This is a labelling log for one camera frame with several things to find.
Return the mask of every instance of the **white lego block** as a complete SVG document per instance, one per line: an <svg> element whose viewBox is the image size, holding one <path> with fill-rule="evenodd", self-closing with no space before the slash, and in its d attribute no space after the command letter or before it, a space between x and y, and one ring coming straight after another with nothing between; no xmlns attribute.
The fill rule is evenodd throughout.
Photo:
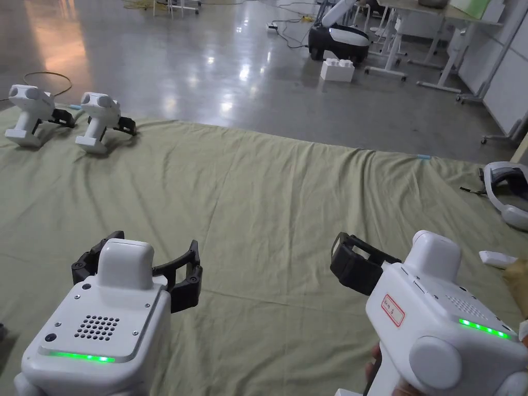
<svg viewBox="0 0 528 396"><path fill-rule="evenodd" d="M354 64L344 59L327 59L321 68L321 77L327 81L352 81L354 75Z"/></svg>

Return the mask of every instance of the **glossy floor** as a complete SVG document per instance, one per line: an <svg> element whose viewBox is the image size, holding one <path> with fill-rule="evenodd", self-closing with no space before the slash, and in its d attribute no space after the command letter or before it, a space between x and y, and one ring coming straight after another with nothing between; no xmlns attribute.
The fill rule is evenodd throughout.
<svg viewBox="0 0 528 396"><path fill-rule="evenodd" d="M199 15L178 11L171 20L161 11L153 17L152 9L125 9L121 0L0 0L0 92L7 94L27 72L49 70L73 81L58 102L105 92L136 116L481 163L513 153L498 143L480 145L482 134L501 133L484 108L460 106L452 94L415 85L435 81L436 71L403 62L406 83L361 70L350 84L324 82L321 64L306 48L291 50L266 30L266 22L298 17L277 7L288 1L203 3ZM285 8L317 11L308 4ZM286 34L301 40L309 27L289 23ZM404 50L424 56L427 47L408 43ZM375 57L366 62L380 63ZM30 83L51 91L66 84L57 77L31 77Z"/></svg>

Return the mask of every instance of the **wrinkled fabric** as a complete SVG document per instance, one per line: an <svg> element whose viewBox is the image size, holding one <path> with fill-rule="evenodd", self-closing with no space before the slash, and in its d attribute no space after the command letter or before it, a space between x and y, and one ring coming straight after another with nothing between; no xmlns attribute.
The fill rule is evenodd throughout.
<svg viewBox="0 0 528 396"><path fill-rule="evenodd" d="M86 114L74 130L44 123L29 150L3 136L19 113L0 114L2 395L72 287L71 264L116 230L151 243L154 265L200 246L200 303L171 316L152 395L361 392L378 339L366 297L330 272L340 231L400 259L418 230L451 238L458 282L514 328L522 320L478 251L526 255L528 237L459 190L480 188L476 164L149 119L135 139L108 130L109 155L93 157L74 144Z"/></svg>

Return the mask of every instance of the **white table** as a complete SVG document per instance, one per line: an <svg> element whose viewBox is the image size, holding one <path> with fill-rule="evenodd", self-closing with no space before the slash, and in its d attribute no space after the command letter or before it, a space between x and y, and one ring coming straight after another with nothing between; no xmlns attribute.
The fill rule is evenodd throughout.
<svg viewBox="0 0 528 396"><path fill-rule="evenodd" d="M396 55L396 51L398 50L399 44L401 43L403 25L405 23L407 15L409 15L412 12L427 13L427 14L434 14L434 15L441 16L442 17L442 24L441 24L440 29L438 30L434 40L433 40L433 43L432 43L431 47L429 48L429 52L428 52L425 60L423 62L411 60L409 63L420 64L420 65L428 66L428 67L442 68L442 66L440 66L440 65L432 64L431 63L431 58L432 58L434 52L436 51L436 48L437 48L437 45L438 45L438 41L440 39L440 35L442 33L442 30L444 28L446 20L456 20L456 21L463 22L463 23L469 25L469 28L466 30L465 34L463 35L463 39L460 40L458 45L454 48L453 53L451 54L451 56L449 57L449 60L447 61L446 65L444 66L444 69L442 71L442 74L441 74L440 79L438 80L438 82L436 84L429 83L429 82L423 82L423 81L418 81L417 82L417 85L419 85L419 86L427 87L427 88L440 89L440 90L443 90L443 91L460 93L459 89L447 87L445 85L445 82L447 80L447 77L449 76L449 73L451 72L451 68L455 64L455 60L458 57L459 51L464 49L468 45L469 41L471 40L473 32L474 32L474 30L476 28L476 25L478 23L499 25L497 23L488 22L488 21L481 21L481 20L475 19L472 16L462 12L461 10L459 10L459 9L457 9L457 8L451 6L451 5L448 5L447 7L443 8L441 10L438 10L438 9L435 9L435 8L425 7L425 6L422 6L422 5L418 4L418 0L379 0L379 3L380 3L381 6L389 7L389 8L393 8L393 9L397 10L397 12L399 14L399 19L398 19L398 21L397 21L397 23L396 23L396 25L394 27L395 32L396 32L396 39L395 39L394 45L393 45L393 47L391 49L391 52L389 54L389 58L387 59L387 63L385 65L385 68L381 69L381 68L368 67L368 68L365 68L367 73L368 73L367 69L369 71L370 70L374 70L374 71L378 71L378 72L382 72L382 73L386 73L386 74L391 74L393 76L399 76L399 77L401 77L402 81L405 81L405 79L407 78L407 74L392 70L392 66L394 64L394 57Z"/></svg>

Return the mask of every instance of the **green led light strip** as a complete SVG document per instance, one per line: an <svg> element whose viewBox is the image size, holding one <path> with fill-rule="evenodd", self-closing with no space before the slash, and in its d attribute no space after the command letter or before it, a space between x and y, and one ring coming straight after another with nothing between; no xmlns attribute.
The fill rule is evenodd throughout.
<svg viewBox="0 0 528 396"><path fill-rule="evenodd" d="M69 357L70 359L92 360L94 362L106 362L106 363L113 363L116 361L113 357L80 355L78 353L67 353L67 352L51 352L50 356Z"/></svg>
<svg viewBox="0 0 528 396"><path fill-rule="evenodd" d="M482 325L470 322L470 321L465 320L465 319L459 319L459 322L462 323L464 326L472 327L472 328L481 330L483 332L487 332L487 333L496 335L497 337L500 337L500 338L508 339L510 337L509 335L504 334L503 332L498 332L497 330L493 330L492 328L489 328L489 327L486 327L486 326L482 326Z"/></svg>

